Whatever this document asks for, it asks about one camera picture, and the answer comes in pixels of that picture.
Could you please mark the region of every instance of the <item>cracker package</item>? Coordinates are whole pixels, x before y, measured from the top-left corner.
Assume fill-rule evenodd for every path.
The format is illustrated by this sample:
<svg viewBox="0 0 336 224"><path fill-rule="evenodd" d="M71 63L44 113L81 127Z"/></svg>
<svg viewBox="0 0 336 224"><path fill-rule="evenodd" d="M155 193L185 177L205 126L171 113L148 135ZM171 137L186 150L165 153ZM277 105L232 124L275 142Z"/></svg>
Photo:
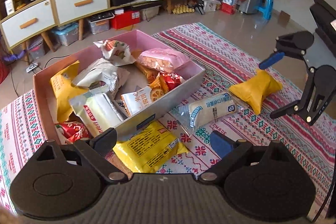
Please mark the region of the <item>cracker package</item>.
<svg viewBox="0 0 336 224"><path fill-rule="evenodd" d="M170 48L153 48L140 54L138 61L155 70L173 73L190 60L185 54Z"/></svg>
<svg viewBox="0 0 336 224"><path fill-rule="evenodd" d="M128 115L132 116L164 96L168 91L167 84L158 74L153 83L136 92L122 94L121 99L125 104Z"/></svg>
<svg viewBox="0 0 336 224"><path fill-rule="evenodd" d="M127 118L108 98L108 91L108 86L103 86L70 100L73 112L80 117L93 137L115 128Z"/></svg>
<svg viewBox="0 0 336 224"><path fill-rule="evenodd" d="M248 103L255 114L259 115L264 99L271 93L282 89L277 82L265 70L257 70L257 74L246 82L232 85L229 91L238 98Z"/></svg>
<svg viewBox="0 0 336 224"><path fill-rule="evenodd" d="M132 56L136 59L134 65L146 76L149 84L153 83L159 72L157 70L147 68L142 64L140 64L140 62L137 59L141 53L142 50L135 50L132 52Z"/></svg>
<svg viewBox="0 0 336 224"><path fill-rule="evenodd" d="M72 108L69 104L69 99L77 95L85 93L88 89L74 86L71 82L78 74L79 61L71 64L69 67L56 73L51 79L50 83L54 91L57 101L57 121L65 122L70 114Z"/></svg>
<svg viewBox="0 0 336 224"><path fill-rule="evenodd" d="M172 114L181 123L184 130L192 135L197 129L211 121L237 111L235 99L227 92L176 107Z"/></svg>
<svg viewBox="0 0 336 224"><path fill-rule="evenodd" d="M111 61L116 67L133 64L134 57L131 55L129 45L117 40L102 40L94 42L94 44L101 49L103 57Z"/></svg>
<svg viewBox="0 0 336 224"><path fill-rule="evenodd" d="M188 153L184 144L158 121L126 142L117 141L113 151L134 173L155 173L173 156Z"/></svg>
<svg viewBox="0 0 336 224"><path fill-rule="evenodd" d="M123 68L112 65L109 61L101 58L94 61L84 69L73 81L76 86L85 86L90 90L103 85L108 85L112 95L118 92L129 76L129 72Z"/></svg>

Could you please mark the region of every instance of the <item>plastic storage box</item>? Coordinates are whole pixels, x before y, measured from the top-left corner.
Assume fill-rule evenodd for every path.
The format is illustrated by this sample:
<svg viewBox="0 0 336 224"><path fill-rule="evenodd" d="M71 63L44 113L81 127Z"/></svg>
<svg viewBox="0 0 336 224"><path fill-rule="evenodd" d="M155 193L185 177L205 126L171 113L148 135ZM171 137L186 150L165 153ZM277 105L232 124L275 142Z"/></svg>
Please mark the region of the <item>plastic storage box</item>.
<svg viewBox="0 0 336 224"><path fill-rule="evenodd" d="M151 48L169 48L168 45L139 30L126 32L110 39L127 43L131 51L135 49L145 51ZM50 65L34 75L33 82L38 112L47 139L54 139L59 143L59 138L54 126L54 123L57 121L56 99L53 89L51 85L49 85L50 78L77 60L80 62L80 72L93 61L101 57L101 50L95 45L92 45ZM146 77L136 67L129 65L127 70L129 70L131 74L126 84L122 87L123 90L120 90L119 93L133 92L137 85L142 88L148 85ZM193 61L190 60L182 65L176 73L181 75L185 79L185 82L116 126L115 129L118 134L118 139L127 140L129 137L140 132L143 128L147 127L149 123L161 118L200 88L204 76L204 69Z"/></svg>
<svg viewBox="0 0 336 224"><path fill-rule="evenodd" d="M34 38L32 44L28 47L28 52L34 60L39 59L45 55L43 37L41 35L38 35Z"/></svg>
<svg viewBox="0 0 336 224"><path fill-rule="evenodd" d="M140 11L141 20L150 20L159 14L160 6L150 7L147 9L142 9Z"/></svg>
<svg viewBox="0 0 336 224"><path fill-rule="evenodd" d="M56 39L64 46L69 46L79 39L77 22L63 30L54 29L52 32L55 34Z"/></svg>
<svg viewBox="0 0 336 224"><path fill-rule="evenodd" d="M100 32L105 32L110 30L110 21L108 19L100 20L100 21L94 21L91 22L89 19L87 20L92 34L97 34Z"/></svg>
<svg viewBox="0 0 336 224"><path fill-rule="evenodd" d="M127 11L121 15L115 15L115 17L111 19L111 26L112 28L118 30L140 23L140 21L140 12Z"/></svg>

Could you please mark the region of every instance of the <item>floor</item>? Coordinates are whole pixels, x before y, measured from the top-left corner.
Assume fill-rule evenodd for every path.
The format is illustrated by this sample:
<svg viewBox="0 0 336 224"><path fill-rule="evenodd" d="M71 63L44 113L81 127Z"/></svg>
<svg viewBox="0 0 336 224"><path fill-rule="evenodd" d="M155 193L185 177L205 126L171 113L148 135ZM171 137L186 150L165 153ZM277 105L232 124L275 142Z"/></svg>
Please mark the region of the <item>floor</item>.
<svg viewBox="0 0 336 224"><path fill-rule="evenodd" d="M162 30L194 22L203 23L214 32L260 60L267 58L269 54L273 52L276 42L275 38L277 36L299 30L290 23L286 28L279 25L276 15L273 15L271 20L267 23L260 15L242 15L239 13L227 15L221 11L206 13L205 15L198 13L168 15L162 12L161 15L153 18L150 22L143 21L135 25L134 28L148 34L154 34ZM56 52L48 52L43 58L40 58L38 62L40 67L44 68L50 58L72 54L92 45L93 41L107 39L121 32L125 31L110 29L109 31L97 35L92 35L88 32L84 40L77 41L68 47L62 46ZM48 65L58 60L60 59L55 58L51 60ZM16 87L17 93L23 95L33 88L33 73L26 73L27 65L25 62L15 62L12 66L14 86ZM273 68L290 79L300 89L304 88L306 69L302 61L285 57L281 62L275 64ZM13 89L11 75L0 84L0 94L0 109L17 98ZM336 118L336 107L330 105L327 110L332 117Z"/></svg>

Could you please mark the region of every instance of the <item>red snack bag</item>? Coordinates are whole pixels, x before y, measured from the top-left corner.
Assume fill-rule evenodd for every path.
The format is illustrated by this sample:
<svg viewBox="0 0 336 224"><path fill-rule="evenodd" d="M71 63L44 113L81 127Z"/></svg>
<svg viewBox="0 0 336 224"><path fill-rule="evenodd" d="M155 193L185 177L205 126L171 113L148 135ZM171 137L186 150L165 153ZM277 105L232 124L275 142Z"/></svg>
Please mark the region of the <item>red snack bag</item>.
<svg viewBox="0 0 336 224"><path fill-rule="evenodd" d="M90 138L87 128L81 122L62 122L55 126L58 132L65 137L66 143L73 143L81 138Z"/></svg>
<svg viewBox="0 0 336 224"><path fill-rule="evenodd" d="M177 75L175 73L160 72L160 75L166 82L169 91L173 90L174 88L185 82L185 80L180 75Z"/></svg>

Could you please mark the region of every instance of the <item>orange snack wrapper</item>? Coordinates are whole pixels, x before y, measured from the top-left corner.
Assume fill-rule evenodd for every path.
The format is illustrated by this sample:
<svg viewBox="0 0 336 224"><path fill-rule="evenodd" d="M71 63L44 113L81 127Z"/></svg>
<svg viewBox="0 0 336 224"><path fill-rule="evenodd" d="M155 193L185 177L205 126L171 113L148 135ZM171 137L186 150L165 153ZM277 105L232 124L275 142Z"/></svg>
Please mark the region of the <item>orange snack wrapper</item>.
<svg viewBox="0 0 336 224"><path fill-rule="evenodd" d="M141 53L142 50L135 50L132 52L132 56L135 58L135 60L138 60L138 57L140 56ZM141 65L139 61L135 61L134 65L146 76L149 84L154 82L156 76L159 73L157 70L147 68Z"/></svg>

